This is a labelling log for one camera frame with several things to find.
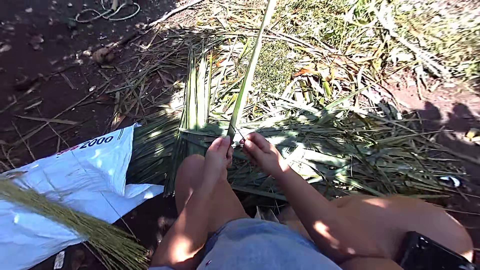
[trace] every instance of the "white rope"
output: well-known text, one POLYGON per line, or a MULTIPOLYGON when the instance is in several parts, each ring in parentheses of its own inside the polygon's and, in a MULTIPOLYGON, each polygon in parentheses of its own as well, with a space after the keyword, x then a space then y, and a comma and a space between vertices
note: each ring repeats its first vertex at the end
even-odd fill
POLYGON ((104 19, 107 19, 109 21, 123 21, 123 20, 127 20, 127 19, 130 19, 132 17, 134 17, 139 11, 140 11, 140 5, 133 2, 133 3, 123 3, 121 4, 116 10, 113 9, 113 8, 109 8, 109 9, 106 9, 105 8, 105 5, 103 4, 103 0, 100 1, 100 3, 102 4, 102 8, 105 10, 105 12, 103 13, 100 13, 99 11, 97 10, 94 10, 94 9, 84 9, 82 11, 80 11, 77 16, 75 17, 75 21, 78 22, 78 23, 82 23, 82 24, 85 24, 85 23, 90 23, 96 19, 99 19, 99 18, 104 18, 104 19), (126 17, 122 17, 122 18, 112 18, 114 15, 116 15, 122 8, 126 7, 126 6, 131 6, 131 5, 134 5, 137 7, 136 11, 126 17), (94 12, 94 13, 97 13, 98 16, 96 17, 93 17, 93 18, 90 18, 88 20, 79 20, 78 18, 85 12, 94 12))

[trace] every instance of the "left hand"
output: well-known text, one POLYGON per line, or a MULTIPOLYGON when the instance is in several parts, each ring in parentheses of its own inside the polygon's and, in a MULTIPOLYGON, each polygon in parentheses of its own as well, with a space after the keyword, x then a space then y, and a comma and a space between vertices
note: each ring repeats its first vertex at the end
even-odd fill
POLYGON ((205 155, 204 180, 226 178, 227 168, 232 164, 232 154, 230 136, 215 139, 205 155))

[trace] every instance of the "white sack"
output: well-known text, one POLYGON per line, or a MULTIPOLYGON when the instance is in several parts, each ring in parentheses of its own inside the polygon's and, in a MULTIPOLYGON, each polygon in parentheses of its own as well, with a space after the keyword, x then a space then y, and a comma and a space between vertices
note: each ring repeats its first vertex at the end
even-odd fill
MULTIPOLYGON (((133 129, 137 126, 111 132, 10 172, 25 172, 22 180, 36 191, 113 223, 163 192, 161 185, 125 185, 133 129)), ((5 270, 28 269, 85 240, 63 225, 3 200, 0 228, 0 261, 5 270)))

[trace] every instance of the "leg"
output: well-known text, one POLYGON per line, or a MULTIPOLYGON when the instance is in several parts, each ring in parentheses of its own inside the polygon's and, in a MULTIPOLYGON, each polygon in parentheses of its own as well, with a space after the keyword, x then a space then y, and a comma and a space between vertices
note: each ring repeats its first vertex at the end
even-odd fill
MULTIPOLYGON (((439 207, 401 196, 351 195, 332 203, 353 224, 377 239, 389 259, 395 258, 405 233, 416 231, 472 261, 473 243, 467 230, 439 207)), ((284 210, 281 217, 290 228, 303 235, 307 233, 293 209, 284 210)))
MULTIPOLYGON (((183 210, 193 191, 200 186, 203 165, 203 156, 191 155, 178 168, 175 179, 175 203, 178 213, 183 210)), ((210 232, 218 230, 229 221, 249 217, 226 179, 218 182, 205 214, 209 217, 210 232)))

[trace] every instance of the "dirt ground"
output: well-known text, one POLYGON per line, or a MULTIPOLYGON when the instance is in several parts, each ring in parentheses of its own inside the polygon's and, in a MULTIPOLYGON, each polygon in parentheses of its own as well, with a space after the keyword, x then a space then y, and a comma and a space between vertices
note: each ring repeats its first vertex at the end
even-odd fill
MULTIPOLYGON (((0 51, 3 51, 0 52, 0 146, 3 150, 0 157, 5 160, 0 166, 3 171, 111 130, 114 99, 102 92, 90 91, 91 87, 110 80, 111 72, 108 68, 99 68, 89 55, 131 33, 141 23, 155 20, 176 7, 174 0, 138 0, 138 4, 142 9, 132 19, 119 22, 98 19, 91 24, 73 24, 69 18, 80 10, 101 10, 99 1, 3 0, 0 3, 0 51), (39 131, 36 130, 44 122, 24 118, 53 118, 59 113, 62 114, 58 119, 66 122, 50 123, 39 131), (7 152, 5 143, 16 147, 7 152)), ((187 11, 172 20, 181 22, 193 15, 193 11, 187 11)), ((123 47, 117 51, 114 62, 122 62, 135 50, 134 42, 123 47)), ((397 74, 386 87, 403 109, 417 111, 425 118, 425 130, 451 131, 440 134, 438 142, 479 161, 477 164, 461 161, 459 165, 471 176, 470 181, 464 183, 465 189, 480 196, 480 146, 464 139, 471 128, 480 129, 479 95, 474 89, 440 85, 433 92, 424 90, 420 98, 412 82, 414 79, 408 74, 397 74)), ((121 126, 132 121, 126 120, 121 126)), ((480 213, 480 200, 474 197, 458 195, 444 205, 480 213)), ((468 229, 475 246, 480 247, 480 215, 451 214, 468 229)), ((140 242, 150 248, 156 243, 160 216, 176 216, 172 198, 157 196, 148 200, 124 220, 140 242)), ((121 221, 116 224, 124 226, 121 221)), ((69 247, 66 254, 69 264, 62 269, 102 268, 82 245, 69 247)), ((35 269, 51 269, 53 260, 51 257, 35 269)))

